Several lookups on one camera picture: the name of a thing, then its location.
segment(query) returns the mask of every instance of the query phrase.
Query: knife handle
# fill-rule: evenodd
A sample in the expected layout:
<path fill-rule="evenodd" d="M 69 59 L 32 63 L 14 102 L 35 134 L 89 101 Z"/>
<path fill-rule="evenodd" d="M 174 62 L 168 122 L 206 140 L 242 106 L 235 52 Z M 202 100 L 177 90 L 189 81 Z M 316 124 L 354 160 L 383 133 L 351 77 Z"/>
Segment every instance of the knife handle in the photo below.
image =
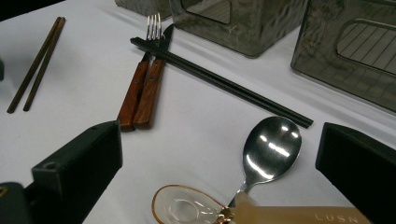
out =
<path fill-rule="evenodd" d="M 164 66 L 165 60 L 163 59 L 156 59 L 151 64 L 145 87 L 140 97 L 139 107 L 134 116 L 134 127 L 136 129 L 150 129 L 152 127 Z"/>
<path fill-rule="evenodd" d="M 134 77 L 126 92 L 117 120 L 123 132 L 134 130 L 134 116 L 139 105 L 140 95 L 145 85 L 146 73 L 149 70 L 149 62 L 140 62 L 134 71 Z"/>

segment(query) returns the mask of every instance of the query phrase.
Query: white tabletop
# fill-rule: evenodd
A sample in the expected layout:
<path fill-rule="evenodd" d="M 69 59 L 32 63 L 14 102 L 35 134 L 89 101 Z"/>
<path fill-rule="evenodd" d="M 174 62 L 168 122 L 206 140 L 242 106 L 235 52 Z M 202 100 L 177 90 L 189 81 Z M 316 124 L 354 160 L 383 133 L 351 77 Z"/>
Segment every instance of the white tabletop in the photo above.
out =
<path fill-rule="evenodd" d="M 24 94 L 7 113 L 50 27 L 66 18 L 29 112 Z M 172 19 L 164 22 L 165 26 Z M 0 22 L 0 182 L 27 187 L 30 169 L 95 124 L 114 120 L 144 52 L 146 18 L 111 0 L 67 0 Z M 170 51 L 314 121 L 301 154 L 282 178 L 255 186 L 257 205 L 352 206 L 315 161 L 324 122 L 341 124 L 396 148 L 396 119 L 371 105 L 292 72 L 296 29 L 257 59 L 175 29 Z M 242 150 L 251 129 L 274 114 L 171 64 L 165 66 L 154 127 L 122 133 L 123 167 L 84 223 L 156 223 L 157 189 L 188 185 L 228 204 L 244 181 Z"/>

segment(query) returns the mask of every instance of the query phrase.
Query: transparent spoon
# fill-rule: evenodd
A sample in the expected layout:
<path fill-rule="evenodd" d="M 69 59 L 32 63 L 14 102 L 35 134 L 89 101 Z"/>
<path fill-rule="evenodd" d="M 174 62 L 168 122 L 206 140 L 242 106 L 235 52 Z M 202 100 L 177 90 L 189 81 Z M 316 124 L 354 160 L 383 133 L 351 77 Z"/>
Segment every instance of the transparent spoon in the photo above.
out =
<path fill-rule="evenodd" d="M 151 210 L 161 224 L 370 224 L 354 207 L 254 206 L 242 191 L 235 201 L 235 208 L 226 207 L 198 189 L 168 185 L 155 193 Z"/>

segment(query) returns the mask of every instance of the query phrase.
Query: black chopstick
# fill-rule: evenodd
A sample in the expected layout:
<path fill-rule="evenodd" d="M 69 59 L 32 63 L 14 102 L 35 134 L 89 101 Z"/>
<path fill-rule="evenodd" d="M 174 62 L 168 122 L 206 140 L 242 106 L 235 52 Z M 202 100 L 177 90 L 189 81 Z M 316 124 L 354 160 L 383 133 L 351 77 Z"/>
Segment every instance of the black chopstick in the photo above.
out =
<path fill-rule="evenodd" d="M 33 102 L 33 99 L 35 98 L 35 93 L 37 92 L 38 86 L 41 82 L 42 77 L 44 76 L 45 70 L 47 69 L 48 63 L 50 62 L 50 57 L 52 55 L 53 50 L 55 49 L 56 43 L 59 39 L 59 35 L 64 27 L 64 22 L 65 18 L 63 17 L 58 17 L 53 23 L 52 28 L 49 31 L 49 34 L 47 35 L 46 40 L 44 41 L 40 51 L 37 53 L 37 56 L 35 56 L 35 60 L 33 61 L 28 73 L 26 74 L 25 78 L 23 79 L 22 84 L 18 88 L 17 93 L 15 94 L 14 98 L 12 99 L 11 104 L 9 105 L 9 108 L 7 112 L 9 114 L 14 113 L 15 109 L 17 108 L 18 103 L 20 102 L 24 92 L 26 91 L 26 88 L 28 87 L 30 81 L 32 80 L 33 76 L 35 75 L 35 71 L 37 70 L 38 66 L 41 64 L 41 61 L 43 60 L 44 56 L 44 62 L 41 65 L 41 68 L 39 70 L 39 73 L 37 74 L 37 78 L 35 80 L 34 86 L 32 87 L 31 93 L 29 94 L 28 100 L 26 102 L 26 105 L 24 107 L 24 111 L 28 111 L 30 108 L 30 105 Z"/>
<path fill-rule="evenodd" d="M 303 115 L 300 115 L 288 108 L 286 108 L 283 105 L 277 104 L 254 91 L 250 91 L 224 77 L 221 77 L 215 73 L 212 73 L 203 67 L 189 62 L 183 58 L 180 58 L 179 56 L 158 48 L 157 46 L 150 44 L 146 40 L 140 38 L 140 37 L 135 37 L 131 38 L 131 43 L 137 45 L 139 48 L 149 51 L 154 55 L 158 55 L 160 57 L 165 58 L 166 61 L 168 61 L 170 64 L 173 64 L 181 69 L 184 69 L 188 72 L 190 72 L 192 75 L 207 81 L 231 94 L 234 94 L 248 102 L 251 102 L 254 105 L 257 105 L 261 108 L 264 108 L 270 112 L 273 112 L 279 116 L 291 119 L 293 122 L 296 124 L 308 128 L 314 121 L 312 119 L 309 119 Z"/>

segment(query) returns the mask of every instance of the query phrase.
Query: brown chopstick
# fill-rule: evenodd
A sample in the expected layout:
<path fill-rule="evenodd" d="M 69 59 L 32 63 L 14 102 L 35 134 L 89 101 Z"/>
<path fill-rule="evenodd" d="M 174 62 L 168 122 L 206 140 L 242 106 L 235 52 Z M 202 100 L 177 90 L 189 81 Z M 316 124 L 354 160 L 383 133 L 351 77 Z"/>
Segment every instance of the brown chopstick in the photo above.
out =
<path fill-rule="evenodd" d="M 32 90 L 29 94 L 26 105 L 23 108 L 24 111 L 29 110 L 30 105 L 33 102 L 33 99 L 35 98 L 35 93 L 37 92 L 37 89 L 41 82 L 41 79 L 44 76 L 44 73 L 47 69 L 48 63 L 50 62 L 50 57 L 52 55 L 52 52 L 55 49 L 56 43 L 58 42 L 59 35 L 60 35 L 62 29 L 64 28 L 64 23 L 65 23 L 65 18 L 58 17 L 56 19 L 55 23 L 52 25 L 52 28 L 49 31 L 49 34 L 47 35 L 46 40 L 44 41 L 40 51 L 37 53 L 37 56 L 35 57 L 35 60 L 32 63 L 32 66 L 30 67 L 28 73 L 26 74 L 25 78 L 23 79 L 23 82 L 20 85 L 20 88 L 18 89 L 17 93 L 14 96 L 14 99 L 12 100 L 11 104 L 9 105 L 9 108 L 7 110 L 7 112 L 9 114 L 12 114 L 15 111 L 15 109 L 17 108 L 18 103 L 20 102 L 30 81 L 32 80 L 33 76 L 35 75 L 35 71 L 37 70 L 38 66 L 41 64 L 41 61 L 43 60 L 43 58 L 45 56 L 44 62 L 42 63 L 41 68 L 37 74 L 37 78 L 35 80 L 34 86 L 32 87 Z"/>

